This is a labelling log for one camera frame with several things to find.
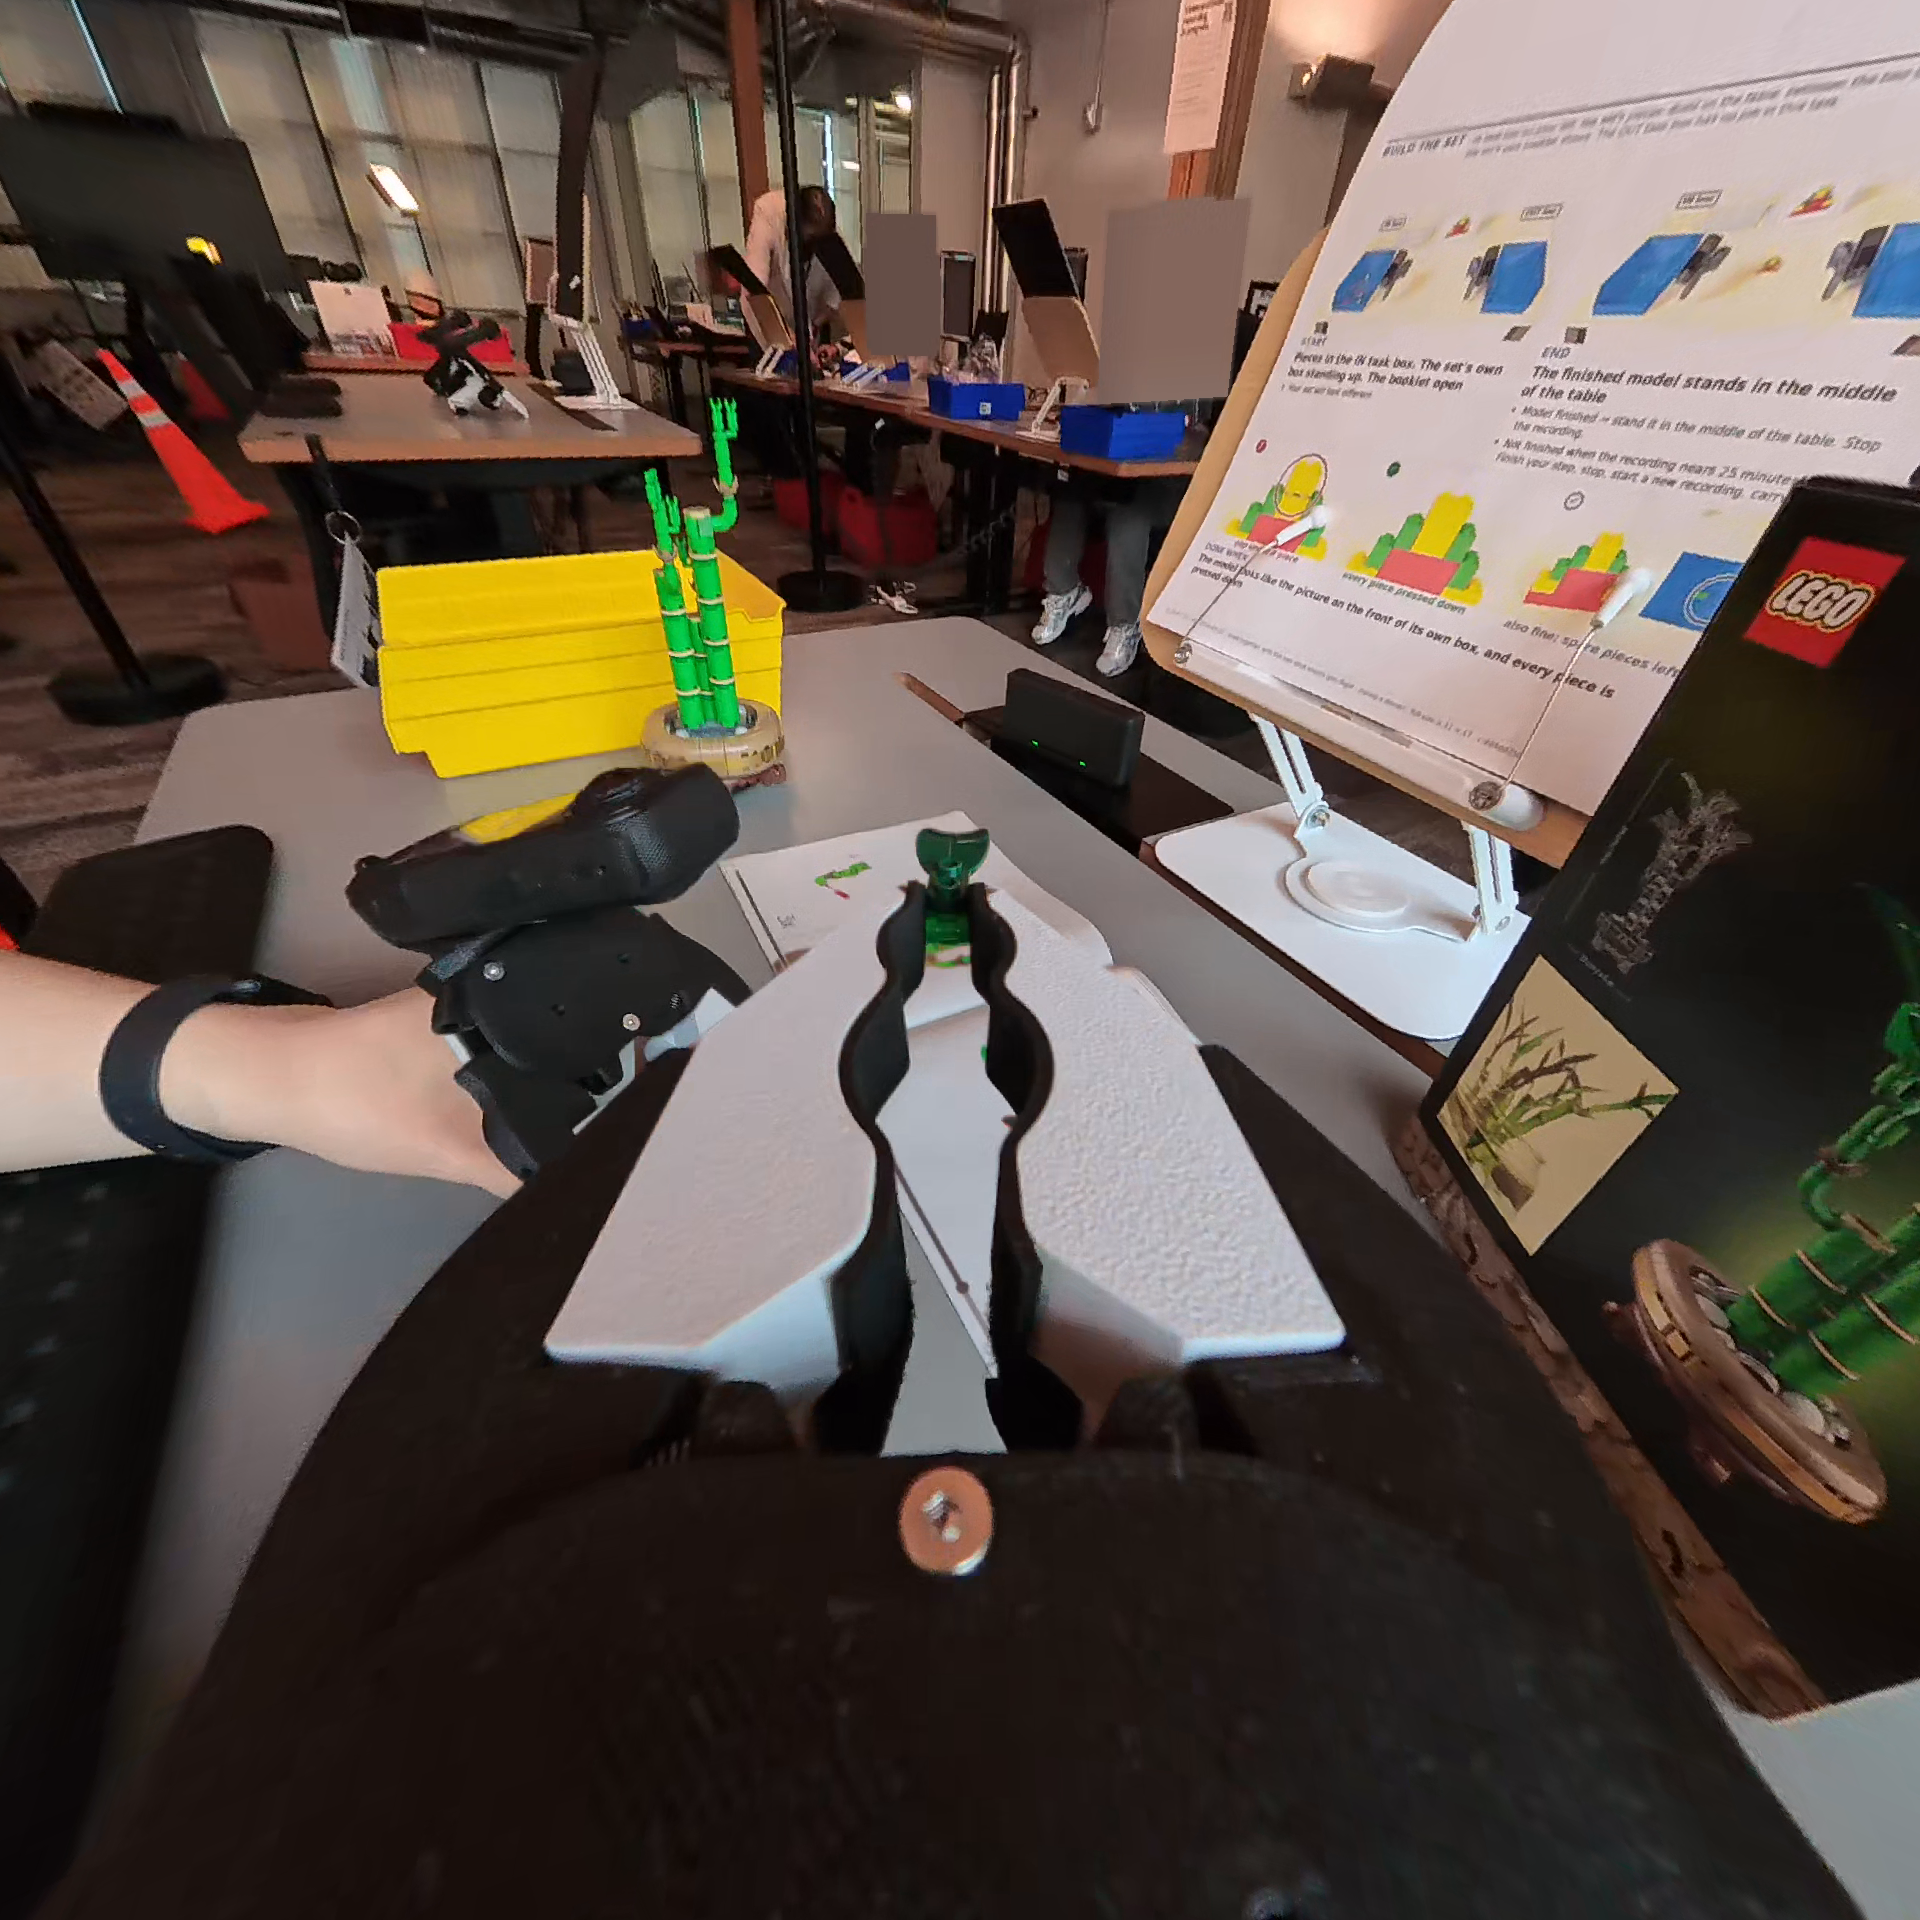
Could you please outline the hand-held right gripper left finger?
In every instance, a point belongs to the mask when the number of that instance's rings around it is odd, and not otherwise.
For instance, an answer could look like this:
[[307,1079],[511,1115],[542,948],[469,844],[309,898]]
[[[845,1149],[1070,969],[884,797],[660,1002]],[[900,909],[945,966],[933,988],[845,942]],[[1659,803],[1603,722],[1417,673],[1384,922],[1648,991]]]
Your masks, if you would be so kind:
[[883,1450],[913,1295],[880,1115],[923,973],[912,879],[719,1017],[543,1335],[551,1359],[764,1386],[819,1450]]

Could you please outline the dark green clip piece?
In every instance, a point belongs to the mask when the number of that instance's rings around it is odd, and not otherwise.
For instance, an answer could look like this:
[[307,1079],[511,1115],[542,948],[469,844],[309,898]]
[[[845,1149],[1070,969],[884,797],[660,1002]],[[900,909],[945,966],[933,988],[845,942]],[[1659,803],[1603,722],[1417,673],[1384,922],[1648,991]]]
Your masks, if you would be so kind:
[[968,889],[991,850],[991,836],[980,828],[919,828],[913,852],[923,875],[925,924],[958,922],[968,927]]

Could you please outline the person's left forearm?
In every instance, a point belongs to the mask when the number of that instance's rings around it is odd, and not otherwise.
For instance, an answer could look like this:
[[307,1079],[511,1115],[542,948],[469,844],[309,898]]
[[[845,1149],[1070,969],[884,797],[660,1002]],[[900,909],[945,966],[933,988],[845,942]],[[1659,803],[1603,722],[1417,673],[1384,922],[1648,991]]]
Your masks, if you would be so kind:
[[147,1148],[104,1113],[100,1060],[151,988],[1,951],[1,1173],[125,1162]]

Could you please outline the person's left hand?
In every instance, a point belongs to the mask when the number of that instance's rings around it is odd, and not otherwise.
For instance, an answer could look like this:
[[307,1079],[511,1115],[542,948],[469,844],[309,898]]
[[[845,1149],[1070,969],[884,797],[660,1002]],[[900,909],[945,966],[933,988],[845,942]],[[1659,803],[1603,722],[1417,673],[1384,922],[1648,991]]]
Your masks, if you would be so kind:
[[259,1139],[339,1169],[470,1187],[520,1187],[485,1137],[430,998],[404,990],[347,1011],[286,1011]]

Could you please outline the yellow plastic bin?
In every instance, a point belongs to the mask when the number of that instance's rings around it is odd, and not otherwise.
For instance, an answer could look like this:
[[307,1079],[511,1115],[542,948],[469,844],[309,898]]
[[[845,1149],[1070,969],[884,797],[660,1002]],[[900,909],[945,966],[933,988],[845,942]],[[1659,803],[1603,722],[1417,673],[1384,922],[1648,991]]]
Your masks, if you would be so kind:
[[390,746],[436,777],[623,757],[709,759],[733,786],[783,767],[783,599],[718,558],[740,724],[680,737],[651,548],[384,567],[375,575],[376,698]]

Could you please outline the building instruction booklet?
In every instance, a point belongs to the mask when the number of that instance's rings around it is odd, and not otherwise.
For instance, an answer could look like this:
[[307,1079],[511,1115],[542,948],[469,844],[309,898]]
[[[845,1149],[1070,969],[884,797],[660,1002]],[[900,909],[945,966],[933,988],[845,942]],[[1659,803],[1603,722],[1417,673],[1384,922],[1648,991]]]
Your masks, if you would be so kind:
[[[727,887],[767,964],[783,969],[832,935],[894,915],[905,885],[923,877],[923,828],[870,828],[724,861]],[[880,1118],[902,1222],[991,1369],[991,1209],[1013,1111],[987,1077],[990,1017],[967,945],[927,948],[902,1022],[910,1068]]]

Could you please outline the toy bamboo plant model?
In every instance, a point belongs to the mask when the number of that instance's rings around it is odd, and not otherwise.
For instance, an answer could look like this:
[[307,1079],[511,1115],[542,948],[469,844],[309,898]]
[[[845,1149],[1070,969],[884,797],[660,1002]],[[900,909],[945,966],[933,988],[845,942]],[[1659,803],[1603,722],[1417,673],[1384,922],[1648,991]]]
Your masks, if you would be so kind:
[[735,525],[735,403],[711,399],[709,413],[721,509],[685,509],[653,473],[644,481],[673,700],[646,716],[640,761],[662,774],[705,767],[735,794],[785,780],[783,729],[773,703],[745,700],[735,689],[718,553],[718,537]]

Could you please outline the hanging label tag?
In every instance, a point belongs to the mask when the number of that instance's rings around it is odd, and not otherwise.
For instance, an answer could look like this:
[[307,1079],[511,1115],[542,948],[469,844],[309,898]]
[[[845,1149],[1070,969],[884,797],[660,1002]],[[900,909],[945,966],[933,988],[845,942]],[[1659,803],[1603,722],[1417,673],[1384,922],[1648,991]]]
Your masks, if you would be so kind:
[[351,685],[376,690],[376,655],[382,647],[376,573],[364,551],[361,523],[347,511],[345,499],[334,481],[324,446],[312,439],[309,452],[327,506],[327,539],[334,542],[339,562],[328,666]]

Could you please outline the small wooden desk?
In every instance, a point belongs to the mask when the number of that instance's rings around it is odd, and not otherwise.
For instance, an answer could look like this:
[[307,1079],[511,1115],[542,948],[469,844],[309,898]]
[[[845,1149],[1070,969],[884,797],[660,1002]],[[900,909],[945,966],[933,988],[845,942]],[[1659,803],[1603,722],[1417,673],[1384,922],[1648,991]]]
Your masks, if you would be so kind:
[[340,583],[328,514],[347,517],[375,561],[531,561],[549,548],[542,497],[569,507],[587,543],[591,485],[704,455],[695,433],[659,413],[569,412],[526,378],[503,380],[520,413],[465,415],[419,378],[340,373],[334,382],[334,415],[259,406],[237,437],[244,460],[272,469],[289,501],[324,617]]

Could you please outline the red plastic bin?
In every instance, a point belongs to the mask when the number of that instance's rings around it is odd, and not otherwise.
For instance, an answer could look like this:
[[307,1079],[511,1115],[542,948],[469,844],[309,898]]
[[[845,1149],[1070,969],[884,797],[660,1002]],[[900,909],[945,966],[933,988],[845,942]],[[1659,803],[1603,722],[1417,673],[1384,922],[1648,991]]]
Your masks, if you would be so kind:
[[823,539],[863,570],[910,571],[939,558],[939,517],[923,490],[887,499],[853,486],[843,473],[820,475]]

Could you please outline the spare hand-held gripper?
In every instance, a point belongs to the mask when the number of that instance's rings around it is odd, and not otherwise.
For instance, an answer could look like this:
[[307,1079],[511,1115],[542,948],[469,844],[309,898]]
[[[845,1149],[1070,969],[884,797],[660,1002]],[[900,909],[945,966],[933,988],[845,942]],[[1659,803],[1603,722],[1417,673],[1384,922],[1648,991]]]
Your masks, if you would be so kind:
[[422,373],[422,385],[455,415],[488,413],[527,419],[523,403],[477,358],[477,346],[504,343],[504,334],[494,318],[475,318],[463,308],[452,308],[421,324],[419,343],[433,353],[432,363]]

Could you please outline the black bamboo picture box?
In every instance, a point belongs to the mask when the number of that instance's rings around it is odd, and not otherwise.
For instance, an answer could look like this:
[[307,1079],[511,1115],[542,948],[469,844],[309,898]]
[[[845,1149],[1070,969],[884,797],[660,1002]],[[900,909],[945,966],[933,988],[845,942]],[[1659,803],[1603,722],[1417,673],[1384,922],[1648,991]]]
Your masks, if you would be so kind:
[[1769,1719],[1916,1679],[1918,499],[1797,485],[1398,1153]]

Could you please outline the printed instruction board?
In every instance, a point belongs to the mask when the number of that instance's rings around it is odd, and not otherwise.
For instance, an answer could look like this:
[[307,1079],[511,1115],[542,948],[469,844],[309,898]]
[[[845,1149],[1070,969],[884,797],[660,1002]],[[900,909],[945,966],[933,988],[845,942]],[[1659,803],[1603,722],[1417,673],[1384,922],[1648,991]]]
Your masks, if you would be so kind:
[[1151,620],[1592,813],[1791,486],[1916,469],[1916,2],[1454,4]]

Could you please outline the black stanchion post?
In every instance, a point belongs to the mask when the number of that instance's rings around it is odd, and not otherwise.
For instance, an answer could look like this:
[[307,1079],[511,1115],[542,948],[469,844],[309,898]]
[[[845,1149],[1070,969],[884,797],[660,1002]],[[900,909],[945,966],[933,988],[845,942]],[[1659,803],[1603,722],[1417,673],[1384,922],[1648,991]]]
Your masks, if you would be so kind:
[[80,612],[100,643],[108,668],[69,666],[46,682],[46,692],[61,717],[91,729],[131,729],[171,722],[227,700],[229,682],[203,655],[139,653],[124,633],[102,590],[53,501],[44,494],[28,457],[1,433],[1,473],[30,527],[70,590]]

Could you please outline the white wall poster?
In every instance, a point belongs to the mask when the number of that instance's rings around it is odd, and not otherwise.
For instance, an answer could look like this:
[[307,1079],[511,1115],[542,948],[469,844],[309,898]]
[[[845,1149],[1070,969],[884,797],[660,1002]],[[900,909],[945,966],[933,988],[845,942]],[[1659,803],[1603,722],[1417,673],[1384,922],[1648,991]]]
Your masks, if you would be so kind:
[[1224,114],[1241,4],[1179,2],[1174,15],[1163,154],[1209,154]]

